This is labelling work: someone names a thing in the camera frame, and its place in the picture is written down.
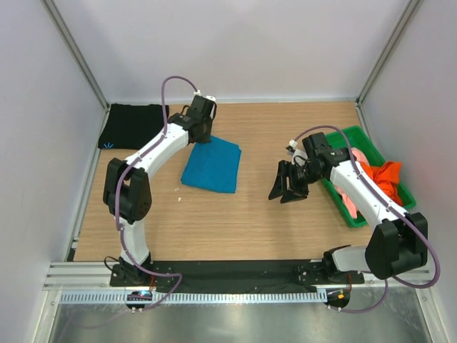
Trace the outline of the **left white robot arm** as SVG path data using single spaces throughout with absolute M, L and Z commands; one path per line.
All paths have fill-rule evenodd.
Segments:
M 121 256 L 113 266 L 110 285 L 145 286 L 152 277 L 151 252 L 146 243 L 145 218 L 153 198 L 151 179 L 177 152 L 194 143 L 209 143 L 216 117 L 213 96 L 196 92 L 191 105 L 175 113 L 163 129 L 136 153 L 124 160 L 112 159 L 106 169 L 103 203 L 114 216 L 121 240 Z

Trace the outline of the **blue t shirt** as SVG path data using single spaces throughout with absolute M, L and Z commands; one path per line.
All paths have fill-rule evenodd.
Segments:
M 239 145 L 212 136 L 209 143 L 194 144 L 181 183 L 211 192 L 234 194 L 240 160 Z

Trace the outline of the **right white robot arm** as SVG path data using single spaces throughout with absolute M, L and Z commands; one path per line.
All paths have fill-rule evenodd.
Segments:
M 337 283 L 348 272 L 370 272 L 378 279 L 389 279 L 426 265 L 428 223 L 422 214 L 409 213 L 383 193 L 351 147 L 332 147 L 322 132 L 307 136 L 302 143 L 302 149 L 295 140 L 288 143 L 291 160 L 278 163 L 269 199 L 282 204 L 306 199 L 310 184 L 326 180 L 354 203 L 372 228 L 366 246 L 326 252 L 327 261 L 321 266 L 325 280 Z

